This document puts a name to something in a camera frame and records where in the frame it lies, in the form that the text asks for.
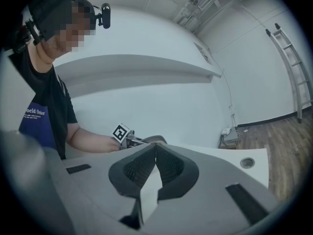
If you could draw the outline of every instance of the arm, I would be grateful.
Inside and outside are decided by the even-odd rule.
[[[80,128],[78,123],[67,124],[67,143],[76,149],[91,153],[120,150],[120,144],[114,138],[86,131]]]

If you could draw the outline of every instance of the person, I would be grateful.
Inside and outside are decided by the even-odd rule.
[[[84,35],[95,30],[94,8],[87,0],[71,0],[72,21],[48,41],[36,46],[30,41],[20,54],[10,56],[18,72],[36,93],[23,117],[19,131],[34,137],[43,147],[58,151],[65,159],[65,143],[91,153],[120,150],[113,137],[80,127],[65,83],[56,74],[53,61],[78,47]]]

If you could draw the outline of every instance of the metal ladder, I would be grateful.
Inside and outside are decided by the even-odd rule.
[[[292,42],[289,40],[289,38],[287,37],[287,35],[285,34],[285,32],[281,29],[281,27],[276,23],[275,24],[275,27],[277,29],[276,32],[274,33],[271,33],[268,29],[266,29],[266,33],[268,34],[268,36],[271,38],[271,40],[273,41],[273,43],[275,44],[275,46],[277,47],[277,49],[279,50],[279,53],[281,55],[281,57],[283,58],[283,61],[286,65],[286,68],[287,68],[287,72],[291,78],[291,82],[293,83],[294,85],[294,88],[295,88],[295,93],[296,93],[296,102],[297,102],[297,118],[298,118],[298,122],[301,123],[301,119],[302,119],[302,107],[308,103],[312,103],[313,102],[313,90],[312,90],[312,82],[310,81],[310,77],[308,75],[308,72],[304,66],[304,63],[302,62],[298,52],[296,51],[296,49],[294,48],[294,45],[292,44]],[[280,45],[280,43],[277,41],[277,38],[276,36],[277,35],[281,35],[285,41],[287,42],[287,45],[285,47],[282,47]],[[290,48],[297,61],[295,63],[290,63],[290,60],[285,52],[286,49]],[[295,75],[293,73],[293,67],[297,66],[297,65],[300,65],[301,67],[301,70],[303,72],[303,75],[305,77],[305,80],[298,83],[296,78],[295,78]],[[310,94],[310,100],[307,101],[307,102],[301,102],[301,96],[300,96],[300,92],[299,92],[299,86],[301,85],[307,85],[308,86],[308,89],[309,89],[309,94]]]

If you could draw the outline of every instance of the hand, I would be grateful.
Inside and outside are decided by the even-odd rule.
[[[120,143],[113,137],[104,136],[104,152],[114,152],[121,149]]]

